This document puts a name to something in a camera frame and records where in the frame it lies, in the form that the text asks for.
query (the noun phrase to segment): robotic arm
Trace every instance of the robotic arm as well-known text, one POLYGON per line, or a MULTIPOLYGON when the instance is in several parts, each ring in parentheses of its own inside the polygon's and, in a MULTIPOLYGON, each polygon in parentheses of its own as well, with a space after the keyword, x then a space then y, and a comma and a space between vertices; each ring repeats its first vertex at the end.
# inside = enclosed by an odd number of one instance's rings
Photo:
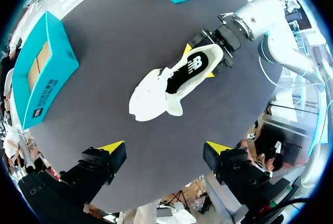
POLYGON ((259 55, 263 60, 281 64, 316 84, 317 88, 323 91, 324 86, 318 68, 297 50, 279 0, 254 0, 233 13, 232 22, 238 25, 239 31, 251 41, 263 36, 258 46, 259 55))

